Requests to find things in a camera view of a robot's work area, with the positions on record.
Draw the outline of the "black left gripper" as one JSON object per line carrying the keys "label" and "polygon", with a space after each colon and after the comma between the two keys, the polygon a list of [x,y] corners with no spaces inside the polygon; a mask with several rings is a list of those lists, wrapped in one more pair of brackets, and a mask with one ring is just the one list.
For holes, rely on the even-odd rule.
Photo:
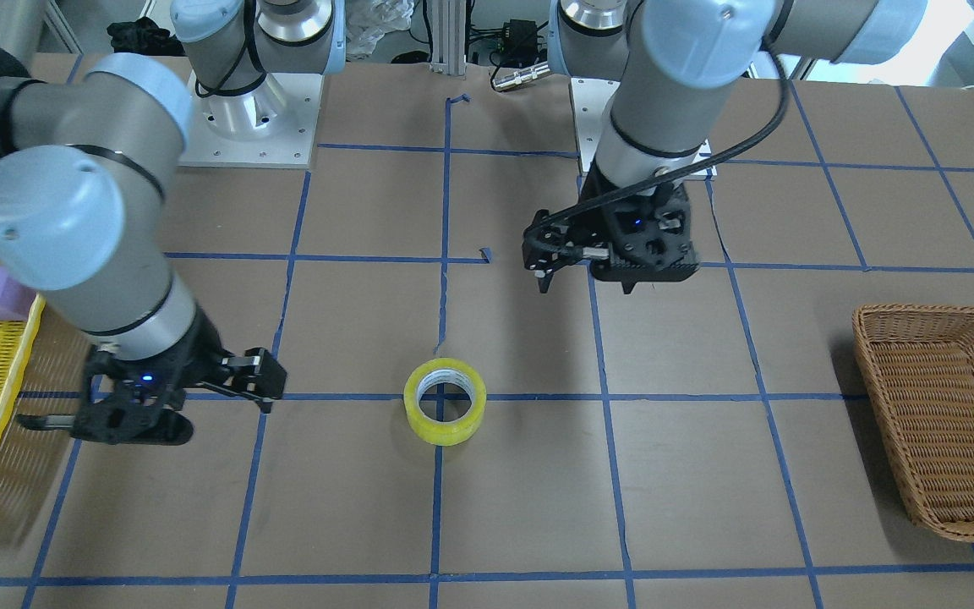
{"label": "black left gripper", "polygon": [[[627,195],[581,213],[576,219],[546,222],[536,211],[523,236],[523,266],[536,277],[539,293],[549,292],[557,271],[616,255],[690,255],[691,197],[683,184],[665,184]],[[623,281],[632,294],[637,281]]]}

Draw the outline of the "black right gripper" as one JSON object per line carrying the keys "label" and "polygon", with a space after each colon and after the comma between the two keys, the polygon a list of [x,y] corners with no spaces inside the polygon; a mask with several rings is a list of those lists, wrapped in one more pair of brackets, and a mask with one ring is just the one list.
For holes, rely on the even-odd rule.
{"label": "black right gripper", "polygon": [[[262,414],[273,412],[285,397],[287,370],[266,348],[233,355],[224,349],[216,325],[204,310],[194,313],[186,334],[155,356],[125,361],[91,347],[85,360],[85,400],[94,402],[93,378],[112,383],[108,397],[139,406],[182,406],[184,390],[206,384],[227,390],[228,396],[246,398]],[[71,431],[74,414],[15,414],[13,420],[28,431]]]}

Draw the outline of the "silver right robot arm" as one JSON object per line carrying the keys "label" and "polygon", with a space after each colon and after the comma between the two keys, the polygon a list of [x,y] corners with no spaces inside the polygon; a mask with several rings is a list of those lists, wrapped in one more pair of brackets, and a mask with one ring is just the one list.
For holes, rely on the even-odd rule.
{"label": "silver right robot arm", "polygon": [[267,414],[287,372],[270,350],[234,354],[157,245],[197,102],[223,134],[285,118],[275,73],[345,62],[341,1],[174,1],[189,90],[154,58],[116,52],[72,85],[32,77],[44,1],[0,1],[0,265],[90,343],[72,414],[16,414],[28,431],[107,444],[181,446],[187,391]]}

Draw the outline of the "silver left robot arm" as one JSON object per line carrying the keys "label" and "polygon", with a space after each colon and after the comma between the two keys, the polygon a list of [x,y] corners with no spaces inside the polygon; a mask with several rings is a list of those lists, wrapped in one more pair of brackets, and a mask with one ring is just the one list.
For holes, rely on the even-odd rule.
{"label": "silver left robot arm", "polygon": [[[546,293],[564,267],[630,293],[677,283],[700,267],[684,178],[745,153],[784,119],[790,97],[780,55],[881,64],[920,26],[924,1],[554,1],[554,73],[612,80],[579,198],[537,211],[523,265]],[[760,53],[773,59],[777,107],[741,142],[701,158],[731,92]]]}

